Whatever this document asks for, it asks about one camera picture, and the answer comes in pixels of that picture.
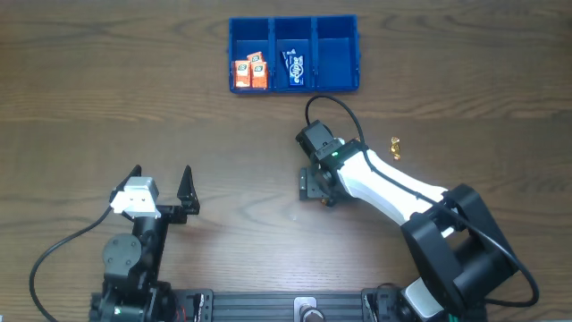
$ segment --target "black cable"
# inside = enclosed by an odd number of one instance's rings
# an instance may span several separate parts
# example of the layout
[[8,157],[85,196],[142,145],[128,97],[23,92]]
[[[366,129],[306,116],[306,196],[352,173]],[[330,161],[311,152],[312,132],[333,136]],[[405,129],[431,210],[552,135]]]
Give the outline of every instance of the black cable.
[[[364,132],[361,129],[361,125],[359,124],[358,118],[351,111],[351,109],[349,109],[349,107],[345,103],[340,101],[338,98],[331,97],[328,95],[316,95],[316,96],[310,98],[306,103],[305,116],[306,116],[307,125],[310,125],[310,119],[308,117],[308,111],[310,108],[310,104],[312,104],[313,101],[315,101],[316,99],[321,98],[321,97],[322,98],[328,98],[328,99],[338,103],[341,107],[343,107],[346,110],[346,112],[348,112],[349,116],[351,117],[351,119],[354,121],[354,124],[356,125],[357,133],[359,134],[360,141],[364,144],[364,147],[366,147],[366,140],[364,139]],[[369,166],[369,168],[372,170],[372,172],[381,176],[383,179],[385,179],[386,181],[395,185],[396,187],[402,189],[403,191],[414,195],[417,199],[421,199],[423,201],[428,202],[432,206],[438,208],[440,211],[451,216],[456,221],[465,225],[467,227],[467,229],[469,229],[473,233],[478,234],[481,238],[486,239],[489,243],[491,243],[497,250],[499,250],[502,254],[504,254],[504,256],[522,272],[522,275],[526,278],[527,282],[530,284],[530,288],[531,288],[532,293],[533,293],[532,298],[528,301],[515,302],[515,301],[501,301],[501,300],[494,300],[494,299],[484,299],[484,301],[486,303],[494,304],[494,305],[500,305],[500,306],[504,306],[504,307],[512,307],[512,308],[528,308],[528,307],[535,305],[536,302],[538,302],[538,299],[540,298],[540,290],[538,288],[538,284],[536,283],[536,281],[534,280],[534,277],[528,271],[526,266],[520,260],[518,260],[516,255],[511,254],[508,250],[506,250],[504,247],[502,247],[499,243],[497,243],[489,235],[487,235],[486,233],[483,233],[480,229],[473,226],[473,224],[468,222],[465,218],[463,218],[462,216],[460,216],[456,212],[452,211],[451,209],[445,207],[442,203],[439,203],[433,199],[426,197],[425,195],[423,195],[420,192],[414,191],[414,190],[410,189],[409,187],[406,187],[405,185],[393,180],[388,175],[377,170],[375,165],[373,165],[372,162],[369,160],[369,156],[367,155],[366,148],[363,149],[362,152],[364,154],[364,159],[366,160],[366,163]]]
[[60,248],[60,246],[64,245],[66,242],[69,242],[72,239],[74,239],[78,236],[81,236],[84,233],[89,232],[90,230],[95,228],[97,225],[101,224],[101,222],[104,221],[104,219],[107,217],[107,215],[109,215],[109,212],[111,211],[111,209],[112,209],[111,206],[107,207],[104,214],[101,215],[101,217],[99,217],[99,219],[97,219],[97,221],[95,223],[83,228],[82,230],[80,230],[76,233],[73,233],[73,234],[65,237],[64,239],[62,239],[59,242],[57,242],[56,244],[54,244],[54,246],[47,249],[42,254],[42,256],[40,256],[38,258],[38,260],[36,261],[36,264],[34,264],[34,267],[32,268],[31,272],[29,273],[29,295],[31,295],[32,300],[34,301],[34,304],[36,304],[36,307],[39,309],[40,312],[42,312],[42,314],[44,315],[44,317],[47,318],[48,321],[57,322],[57,320],[47,312],[47,310],[44,308],[42,303],[40,303],[38,296],[36,295],[36,288],[34,286],[34,278],[36,277],[36,272],[38,271],[40,264],[42,264],[44,259],[46,259],[51,253],[53,253],[54,250],[57,250],[58,248]]

